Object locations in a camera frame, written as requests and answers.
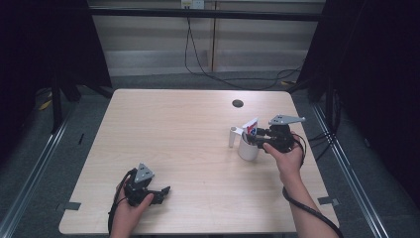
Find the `human hand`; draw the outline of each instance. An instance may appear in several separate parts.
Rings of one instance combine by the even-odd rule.
[[[293,138],[299,141],[299,137],[293,134]],[[280,179],[283,184],[288,187],[290,183],[301,181],[300,166],[302,165],[302,149],[294,143],[293,149],[287,153],[281,153],[269,143],[264,143],[263,148],[271,154],[277,163],[277,168],[280,171]]]
[[[125,198],[124,190],[120,190],[118,195],[118,201],[121,202],[118,204],[117,210],[115,211],[114,221],[112,223],[112,231],[110,237],[130,237],[134,228],[139,224],[140,218],[142,217],[143,212],[149,207],[154,199],[152,193],[148,194],[145,199],[138,206],[131,206],[127,199]]]

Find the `human arm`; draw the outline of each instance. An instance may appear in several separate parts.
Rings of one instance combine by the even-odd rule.
[[[300,175],[300,166],[303,155],[302,150],[296,144],[292,151],[285,154],[279,152],[267,143],[264,143],[263,147],[275,158],[278,170],[280,171],[280,179],[283,182],[288,195],[319,212],[318,207],[312,200]],[[299,237],[338,237],[330,226],[314,215],[291,203],[290,209]]]
[[[130,237],[134,228],[139,224],[143,212],[149,207],[153,199],[154,195],[150,193],[138,206],[131,206],[125,199],[124,190],[121,189],[118,196],[118,200],[121,201],[115,210],[110,238]]]

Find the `wooden table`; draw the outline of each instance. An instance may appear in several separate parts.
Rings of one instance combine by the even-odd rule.
[[[232,102],[240,99],[241,108]],[[156,175],[149,189],[170,185],[161,205],[144,213],[135,233],[229,234],[294,232],[289,204],[274,159],[238,156],[228,147],[230,128],[259,117],[298,116],[285,92],[119,89],[114,93],[59,225],[64,234],[105,234],[115,187],[139,163]],[[300,123],[291,129],[306,136]],[[312,151],[302,176],[316,202],[328,196]],[[338,224],[331,204],[319,205]]]

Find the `black cable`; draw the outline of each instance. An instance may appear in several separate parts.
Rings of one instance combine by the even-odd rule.
[[[298,67],[298,68],[296,68],[296,69],[285,69],[285,70],[282,70],[282,71],[280,71],[280,72],[277,74],[276,78],[249,78],[249,77],[248,77],[248,78],[226,78],[226,79],[222,79],[222,78],[219,78],[219,77],[217,77],[217,76],[210,75],[210,74],[208,74],[206,71],[204,71],[204,69],[203,69],[203,67],[202,67],[202,65],[201,65],[201,62],[200,62],[200,60],[199,60],[199,58],[198,58],[197,49],[196,49],[196,47],[195,47],[194,37],[192,36],[191,23],[190,23],[190,19],[189,19],[189,18],[187,18],[187,22],[188,22],[188,31],[187,31],[187,37],[186,37],[185,53],[184,53],[184,65],[185,65],[185,68],[186,68],[186,69],[187,69],[190,73],[192,73],[192,74],[194,74],[194,75],[203,75],[203,76],[207,76],[207,77],[209,77],[209,78],[211,78],[211,79],[213,79],[213,80],[220,81],[220,82],[223,82],[223,83],[228,84],[228,85],[230,85],[230,86],[237,87],[237,88],[244,89],[244,90],[266,90],[266,89],[269,89],[269,88],[272,88],[272,87],[276,86],[276,85],[277,85],[277,83],[278,83],[278,81],[279,81],[280,79],[287,78],[287,77],[289,77],[289,76],[293,75],[294,73],[296,73],[296,72],[300,71],[300,69],[302,68],[302,66],[300,66],[300,67]],[[187,51],[188,51],[188,45],[189,45],[189,38],[190,38],[190,37],[191,37],[191,42],[192,42],[192,45],[193,45],[193,48],[194,48],[195,57],[196,57],[196,59],[197,59],[198,65],[199,65],[199,67],[200,67],[200,69],[201,69],[201,71],[202,71],[202,72],[193,72],[193,71],[191,71],[191,70],[189,69],[189,67],[188,67],[187,63],[186,63],[186,59],[187,59],[187,56],[186,56],[186,55],[187,55]],[[280,76],[283,72],[285,72],[285,71],[291,71],[291,73],[289,73],[288,75],[285,75],[285,76],[283,76],[283,77],[279,77],[279,76]],[[239,85],[236,85],[236,84],[233,84],[233,83],[230,83],[230,82],[229,82],[230,80],[247,80],[247,79],[253,79],[253,80],[267,80],[267,81],[273,81],[273,83],[272,83],[272,84],[270,84],[270,85],[268,85],[268,86],[265,86],[265,87],[260,87],[260,88],[246,88],[246,87],[242,87],[242,86],[239,86]]]
[[[319,141],[327,138],[328,136],[333,136],[333,133],[321,133],[318,136],[315,136],[314,138],[308,139],[308,141]]]
[[[318,162],[322,156],[327,152],[328,148],[330,148],[332,143],[328,143],[327,147],[321,152],[321,154],[315,159],[315,162]]]
[[[343,236],[343,233],[341,232],[341,230],[336,226],[336,224],[334,224],[330,219],[328,219],[327,217],[325,217],[321,212],[319,212],[319,211],[316,211],[315,209],[313,209],[313,208],[311,208],[311,207],[309,207],[309,206],[307,206],[307,205],[305,205],[305,204],[303,204],[303,203],[300,203],[299,201],[297,201],[297,200],[295,200],[295,199],[293,199],[293,198],[291,198],[290,196],[289,196],[289,194],[287,193],[287,190],[286,190],[286,188],[285,187],[283,187],[283,196],[284,196],[284,198],[288,201],[288,202],[290,202],[290,203],[292,203],[293,205],[295,205],[296,207],[298,207],[298,208],[300,208],[300,209],[302,209],[302,210],[304,210],[304,211],[306,211],[306,212],[308,212],[308,213],[310,213],[311,215],[314,215],[315,217],[317,217],[318,219],[320,219],[320,220],[322,220],[323,222],[325,222],[329,227],[331,227],[331,229],[333,229],[335,232],[336,232],[336,234],[341,238],[341,237],[344,237]]]
[[[305,145],[305,147],[303,148],[303,146],[302,146],[302,144],[300,143],[300,141],[299,140],[295,140],[295,139],[293,139],[297,144],[298,144],[298,146],[300,147],[300,149],[302,149],[302,152],[303,152],[303,155],[302,155],[302,162],[301,162],[301,166],[300,167],[302,167],[303,166],[303,162],[304,162],[304,160],[305,160],[305,156],[306,156],[306,142],[305,142],[305,140],[303,140],[303,138],[301,137],[301,136],[299,136],[299,135],[296,135],[296,134],[292,134],[293,136],[298,136],[300,139],[302,139],[302,141],[303,141],[303,143],[304,143],[304,145]],[[308,212],[308,213],[310,213],[310,214],[312,214],[312,215],[314,215],[315,217],[317,217],[318,219],[320,219],[320,220],[322,220],[323,222],[325,222],[328,226],[330,226],[336,233],[337,233],[337,235],[341,238],[341,237],[344,237],[343,236],[343,234],[342,234],[342,232],[340,231],[340,229],[331,221],[331,220],[329,220],[327,217],[325,217],[321,212],[319,212],[319,211],[316,211],[315,209],[313,209],[313,208],[311,208],[311,207],[309,207],[309,206],[307,206],[307,205],[305,205],[305,204],[303,204],[303,203],[301,203],[301,202],[299,202],[299,201],[297,201],[297,200],[295,200],[295,199],[293,199],[293,198],[291,198],[289,195],[288,195],[288,193],[287,193],[287,190],[286,190],[286,188],[285,187],[283,187],[283,190],[282,190],[282,193],[283,193],[283,196],[284,196],[284,198],[288,201],[288,202],[290,202],[290,203],[292,203],[293,205],[295,205],[296,207],[298,207],[298,208],[300,208],[300,209],[303,209],[304,211],[306,211],[306,212]]]
[[[315,147],[321,146],[322,144],[324,144],[326,142],[328,142],[328,140],[327,139],[324,139],[322,142],[319,142],[318,144],[315,144],[315,145],[311,146],[311,148],[313,149]]]
[[[124,175],[123,179],[121,180],[120,184],[118,185],[117,191],[115,192],[114,201],[112,203],[111,210],[108,212],[108,214],[109,214],[109,216],[108,216],[108,232],[109,232],[109,234],[111,234],[112,223],[114,221],[114,215],[115,215],[115,211],[117,210],[118,204],[120,204],[120,202],[122,200],[127,198],[127,197],[124,197],[124,198],[120,199],[119,201],[117,201],[118,196],[120,195],[121,189],[123,188],[127,177],[133,175],[135,171],[136,171],[136,169],[132,169]]]

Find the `power cord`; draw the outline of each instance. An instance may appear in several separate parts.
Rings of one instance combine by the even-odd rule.
[[[124,197],[124,198],[118,200],[118,196],[120,195],[121,189],[123,188],[127,177],[132,175],[134,172],[135,172],[135,169],[132,169],[124,175],[123,179],[121,180],[120,184],[118,185],[117,191],[115,192],[114,202],[112,203],[111,210],[108,212],[108,214],[109,214],[109,217],[108,217],[108,232],[109,232],[109,234],[111,234],[111,231],[112,231],[112,223],[114,221],[114,215],[115,215],[115,211],[117,210],[118,204],[120,204],[121,201],[123,201],[124,199],[127,198],[127,197]]]
[[[304,162],[304,160],[305,160],[305,157],[306,157],[306,142],[305,142],[305,140],[303,140],[303,138],[301,137],[301,136],[299,136],[299,135],[296,135],[296,134],[293,134],[293,136],[298,136],[300,139],[302,139],[302,141],[304,142],[304,147],[302,146],[302,144],[300,143],[300,141],[299,140],[294,140],[296,143],[297,143],[297,145],[300,147],[300,149],[302,150],[302,152],[303,152],[303,155],[302,155],[302,162],[301,162],[301,166],[300,167],[302,167],[303,166],[303,162]],[[287,190],[286,190],[286,188],[285,187],[283,187],[283,190],[282,190],[282,193],[283,193],[283,196],[284,196],[284,198],[288,201],[288,202],[290,202],[291,204],[293,204],[293,205],[295,205],[296,207],[298,207],[298,208],[300,208],[300,209],[302,209],[302,210],[304,210],[304,211],[306,211],[306,212],[308,212],[308,213],[310,213],[311,215],[314,215],[315,217],[317,217],[318,219],[320,219],[321,221],[323,221],[323,222],[325,222],[329,227],[331,227],[331,229],[333,229],[335,232],[336,232],[336,234],[340,237],[340,238],[342,238],[342,237],[344,237],[343,236],[343,233],[341,232],[341,230],[336,226],[336,224],[334,224],[330,219],[328,219],[326,216],[324,216],[321,212],[319,212],[319,211],[317,211],[317,210],[315,210],[315,209],[313,209],[313,208],[311,208],[311,207],[309,207],[309,206],[307,206],[307,205],[305,205],[305,204],[303,204],[303,203],[301,203],[301,202],[299,202],[299,201],[297,201],[297,200],[295,200],[295,199],[293,199],[292,197],[290,197],[289,196],[289,194],[287,193]]]
[[[206,71],[204,71],[204,69],[203,69],[203,67],[201,65],[201,62],[200,62],[200,60],[198,58],[197,49],[195,47],[194,37],[192,36],[192,31],[191,31],[191,22],[190,22],[190,19],[189,18],[187,18],[187,22],[188,22],[188,32],[187,32],[186,46],[185,46],[185,52],[184,52],[184,65],[185,65],[185,68],[190,73],[192,73],[194,75],[204,75],[204,76],[207,76],[207,77],[209,77],[209,78],[211,78],[213,80],[216,80],[216,81],[219,81],[219,82],[228,84],[228,85],[233,86],[233,87],[236,87],[236,88],[244,89],[244,90],[266,90],[266,89],[270,89],[270,88],[276,86],[279,80],[284,79],[284,78],[287,78],[287,77],[293,75],[294,73],[300,71],[300,69],[302,68],[302,66],[300,66],[300,67],[295,68],[295,69],[285,69],[285,70],[282,70],[282,71],[280,71],[277,74],[277,76],[275,78],[257,78],[257,77],[250,78],[250,77],[247,77],[247,78],[226,78],[226,79],[222,79],[220,77],[217,77],[217,76],[214,76],[214,75],[210,75]],[[188,45],[189,45],[189,38],[191,38],[191,42],[192,42],[192,45],[193,45],[193,48],[194,48],[195,57],[197,59],[197,62],[198,62],[198,65],[200,67],[201,72],[193,72],[193,71],[191,71],[189,69],[187,63],[186,63],[187,51],[188,51]],[[290,71],[290,73],[288,73],[285,76],[279,77],[282,73],[287,72],[287,71]],[[246,87],[242,87],[242,86],[239,86],[239,85],[236,85],[234,83],[229,82],[231,80],[266,80],[266,81],[272,81],[272,83],[270,85],[268,85],[268,86],[264,86],[264,87],[260,87],[260,88],[246,88]]]
[[[333,128],[331,128],[331,132],[329,133],[321,133],[318,136],[309,139],[308,141],[317,141],[317,140],[327,140],[328,141],[328,145],[327,147],[321,152],[321,154],[315,159],[316,162],[318,162],[319,160],[321,160],[321,158],[324,156],[324,154],[328,151],[328,149],[331,147],[331,145],[333,144],[333,140],[336,140],[337,137],[337,131],[339,129],[340,123],[341,123],[341,110],[342,110],[342,102],[338,96],[338,92],[335,91],[334,92],[334,124],[332,125]],[[315,148],[321,144],[323,144],[324,142],[318,143],[315,146],[313,146],[312,148]]]

